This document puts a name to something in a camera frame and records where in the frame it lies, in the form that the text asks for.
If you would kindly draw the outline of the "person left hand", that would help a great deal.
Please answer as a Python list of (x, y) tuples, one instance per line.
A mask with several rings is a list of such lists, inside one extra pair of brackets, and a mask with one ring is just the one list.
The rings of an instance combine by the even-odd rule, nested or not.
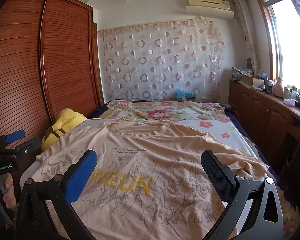
[(3, 195), (3, 201), (8, 209), (12, 209), (16, 205), (16, 200), (14, 196), (13, 178), (10, 173), (7, 174), (4, 184), (7, 192)]

